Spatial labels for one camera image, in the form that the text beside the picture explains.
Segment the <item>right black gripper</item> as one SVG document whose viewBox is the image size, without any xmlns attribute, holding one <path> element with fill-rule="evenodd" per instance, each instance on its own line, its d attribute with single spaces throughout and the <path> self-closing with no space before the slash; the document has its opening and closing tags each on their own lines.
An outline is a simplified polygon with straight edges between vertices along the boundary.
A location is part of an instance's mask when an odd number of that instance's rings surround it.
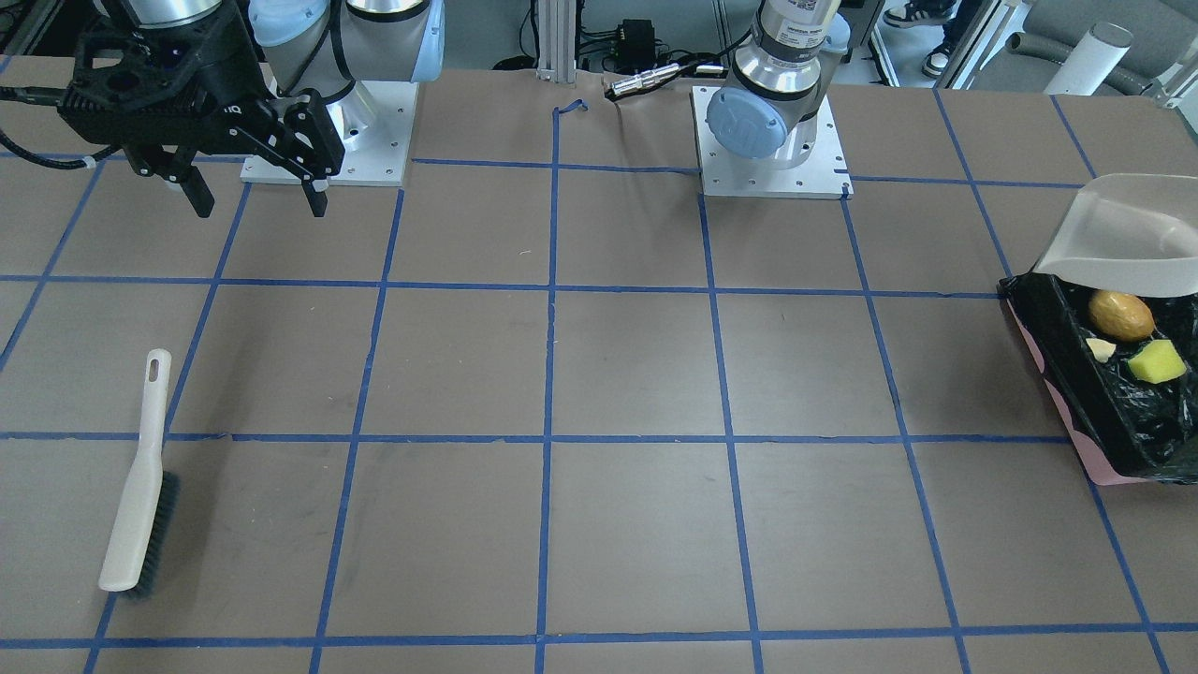
<svg viewBox="0 0 1198 674">
<path fill-rule="evenodd" d="M 322 98 L 274 98 L 235 1 L 99 1 L 58 103 L 81 139 L 153 154 L 256 154 L 300 180 L 311 215 L 345 145 Z M 167 181 L 196 217 L 214 198 L 194 154 L 173 154 Z"/>
</svg>

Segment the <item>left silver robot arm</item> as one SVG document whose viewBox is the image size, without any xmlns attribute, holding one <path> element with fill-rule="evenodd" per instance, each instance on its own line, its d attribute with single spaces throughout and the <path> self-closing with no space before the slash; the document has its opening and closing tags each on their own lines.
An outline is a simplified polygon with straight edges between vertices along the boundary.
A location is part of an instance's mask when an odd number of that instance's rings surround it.
<svg viewBox="0 0 1198 674">
<path fill-rule="evenodd" d="M 708 102 L 706 125 L 732 154 L 792 168 L 812 153 L 827 85 L 851 35 L 837 1 L 762 1 L 752 32 Z"/>
</svg>

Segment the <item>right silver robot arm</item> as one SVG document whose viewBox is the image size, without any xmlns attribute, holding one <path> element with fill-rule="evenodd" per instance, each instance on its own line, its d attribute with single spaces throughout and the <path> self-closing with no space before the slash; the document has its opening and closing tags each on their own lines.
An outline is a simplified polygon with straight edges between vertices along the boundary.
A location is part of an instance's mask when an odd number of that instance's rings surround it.
<svg viewBox="0 0 1198 674">
<path fill-rule="evenodd" d="M 444 63 L 441 1 L 103 1 L 52 103 L 141 176 L 213 196 L 196 154 L 246 156 L 243 178 L 302 187 L 403 183 L 415 95 Z"/>
</svg>

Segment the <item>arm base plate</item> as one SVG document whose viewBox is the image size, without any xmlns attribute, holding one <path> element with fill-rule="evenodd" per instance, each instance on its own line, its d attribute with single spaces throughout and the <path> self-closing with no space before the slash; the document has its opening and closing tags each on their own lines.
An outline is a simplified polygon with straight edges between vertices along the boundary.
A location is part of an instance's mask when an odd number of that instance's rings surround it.
<svg viewBox="0 0 1198 674">
<path fill-rule="evenodd" d="M 724 148 L 707 125 L 714 86 L 694 86 L 694 136 L 703 193 L 716 198 L 851 198 L 852 186 L 830 99 L 816 119 L 792 130 L 772 157 L 750 159 Z"/>
<path fill-rule="evenodd" d="M 418 81 L 356 81 L 327 104 L 345 150 L 329 184 L 403 186 L 419 89 Z"/>
</svg>

